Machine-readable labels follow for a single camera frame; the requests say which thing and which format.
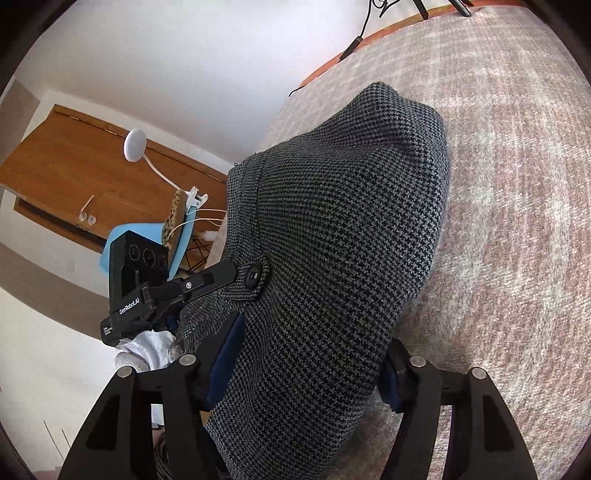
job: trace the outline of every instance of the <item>white clip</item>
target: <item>white clip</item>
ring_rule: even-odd
[[[191,207],[196,207],[197,210],[199,210],[209,198],[207,193],[199,195],[197,193],[198,191],[199,189],[197,187],[193,187],[190,192],[187,192],[187,203],[185,205],[187,214],[189,213]]]

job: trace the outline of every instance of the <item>white cloth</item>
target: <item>white cloth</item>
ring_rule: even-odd
[[[133,340],[120,340],[117,345],[119,353],[115,355],[115,367],[129,365],[136,372],[167,367],[178,357],[178,352],[170,348],[173,342],[172,333],[151,330],[138,333]],[[164,425],[162,405],[152,405],[152,423]]]

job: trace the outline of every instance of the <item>wooden door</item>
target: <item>wooden door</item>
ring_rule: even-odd
[[[174,188],[144,160],[125,159],[127,133],[56,106],[0,167],[0,184],[50,216],[103,239],[124,223],[164,222]],[[196,186],[207,193],[206,208],[226,209],[225,175],[151,141],[146,155],[182,189]],[[92,195],[85,211],[96,218],[94,225],[79,220]],[[208,222],[194,226],[195,233],[211,229],[216,228]]]

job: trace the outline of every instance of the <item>leopard print fabric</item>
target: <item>leopard print fabric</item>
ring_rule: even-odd
[[[174,253],[177,249],[178,239],[181,234],[181,229],[174,228],[177,225],[180,225],[184,221],[184,206],[185,206],[185,199],[187,194],[184,190],[177,190],[174,194],[173,198],[173,205],[170,209],[170,214],[166,221],[164,222],[164,226],[162,227],[162,240],[161,243],[168,248],[168,262],[172,262]]]

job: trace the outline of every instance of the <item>gray tweed jacket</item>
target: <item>gray tweed jacket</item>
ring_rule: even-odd
[[[187,305],[178,338],[194,352],[246,318],[207,424],[235,480],[328,475],[429,272],[448,185],[441,117],[383,83],[232,169],[223,258],[238,278]]]

